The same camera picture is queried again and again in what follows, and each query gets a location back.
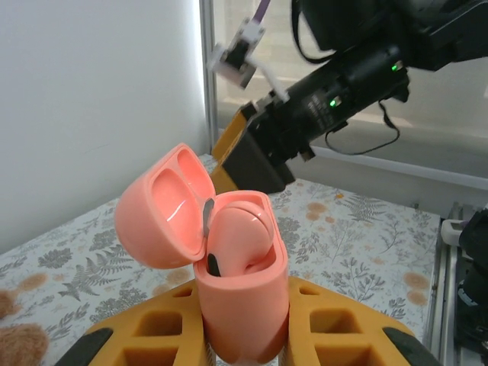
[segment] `floral tablecloth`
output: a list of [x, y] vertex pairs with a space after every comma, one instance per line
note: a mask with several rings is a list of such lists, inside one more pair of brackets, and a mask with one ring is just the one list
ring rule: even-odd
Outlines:
[[[207, 170], [214, 167], [203, 156]], [[272, 195], [290, 273], [405, 323], [421, 339], [429, 311], [439, 217], [297, 180]], [[0, 288], [17, 303], [0, 326], [38, 323], [43, 365], [93, 323], [192, 279], [191, 267], [145, 268], [117, 240], [117, 200], [0, 256]]]

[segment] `earbud case lid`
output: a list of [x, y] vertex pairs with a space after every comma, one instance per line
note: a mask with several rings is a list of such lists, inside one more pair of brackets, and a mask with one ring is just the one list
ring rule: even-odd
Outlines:
[[205, 256], [204, 206], [215, 196], [199, 158], [180, 144], [122, 194], [115, 209], [117, 236], [149, 267], [197, 262]]

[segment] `pink earbud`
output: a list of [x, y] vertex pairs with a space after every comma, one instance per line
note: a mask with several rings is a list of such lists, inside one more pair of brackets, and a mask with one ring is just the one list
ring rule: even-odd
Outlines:
[[210, 223], [207, 240], [211, 275], [233, 277], [252, 271], [269, 252], [273, 224], [257, 204], [237, 201], [221, 208]]

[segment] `yellow gripper pad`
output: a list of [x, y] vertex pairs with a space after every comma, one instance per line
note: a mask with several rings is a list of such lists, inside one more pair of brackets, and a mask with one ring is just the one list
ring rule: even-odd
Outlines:
[[[422, 346], [409, 363], [385, 329], [412, 333], [401, 323], [348, 297], [290, 278], [287, 366], [430, 366], [437, 361]], [[91, 327], [59, 366], [211, 366], [197, 288], [190, 281]]]
[[239, 141], [246, 128], [247, 120], [246, 114], [242, 112], [242, 109], [239, 110], [212, 149], [212, 156], [217, 160], [217, 167], [210, 174], [210, 178], [217, 194], [238, 190], [236, 183], [224, 169], [223, 162]]

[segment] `window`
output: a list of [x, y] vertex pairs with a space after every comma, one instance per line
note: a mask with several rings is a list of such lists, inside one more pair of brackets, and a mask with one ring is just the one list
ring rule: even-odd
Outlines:
[[[229, 43], [243, 18], [254, 14], [259, 0], [214, 0], [215, 38]], [[290, 26], [291, 0], [272, 0], [263, 23], [266, 34], [255, 55], [266, 61], [278, 78], [290, 86], [313, 71], [294, 46]], [[318, 55], [304, 21], [301, 43], [307, 53]], [[438, 72], [409, 71], [410, 100], [386, 103], [388, 112], [402, 130], [400, 141], [368, 154], [396, 162], [488, 178], [488, 59], [446, 66]], [[269, 92], [268, 83], [256, 73], [243, 91], [217, 78], [220, 127], [249, 100]], [[358, 151], [386, 142], [393, 132], [383, 124], [377, 106], [351, 120], [350, 127], [331, 135], [330, 143]], [[325, 147], [323, 137], [313, 146]]]

